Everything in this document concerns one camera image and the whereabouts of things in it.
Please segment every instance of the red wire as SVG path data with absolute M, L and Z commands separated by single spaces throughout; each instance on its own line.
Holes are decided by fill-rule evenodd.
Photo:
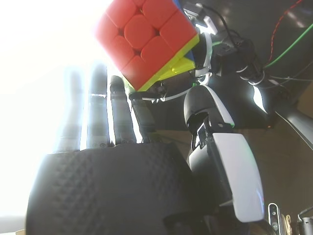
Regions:
M 276 26 L 275 26 L 275 29 L 272 33 L 272 38 L 271 38 L 271 43 L 270 43 L 270 57 L 269 57 L 269 60 L 268 60 L 268 63 L 270 63 L 270 61 L 272 60 L 273 58 L 273 43 L 274 43 L 274 37 L 275 37 L 275 34 L 277 32 L 277 29 L 278 29 L 278 26 L 280 25 L 280 22 L 282 21 L 282 19 L 285 17 L 285 15 L 287 15 L 291 9 L 295 8 L 300 2 L 302 2 L 302 0 L 298 0 L 294 5 L 292 5 L 288 10 L 286 10 L 284 12 L 284 14 L 279 18 Z

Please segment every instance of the puzzle cube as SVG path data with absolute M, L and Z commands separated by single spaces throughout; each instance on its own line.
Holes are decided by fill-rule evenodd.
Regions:
M 173 66 L 199 42 L 172 0 L 114 0 L 96 38 L 137 91 L 175 74 Z

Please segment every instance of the rubik's cube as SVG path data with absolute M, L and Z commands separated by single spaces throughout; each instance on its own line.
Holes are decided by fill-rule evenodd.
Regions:
M 137 91 L 184 67 L 184 55 L 199 42 L 197 31 L 172 0 L 114 0 L 96 38 Z

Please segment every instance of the red cube face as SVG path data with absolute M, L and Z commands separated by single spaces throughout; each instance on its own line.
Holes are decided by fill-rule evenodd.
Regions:
M 197 32 L 172 0 L 114 0 L 96 37 L 136 90 L 146 90 Z

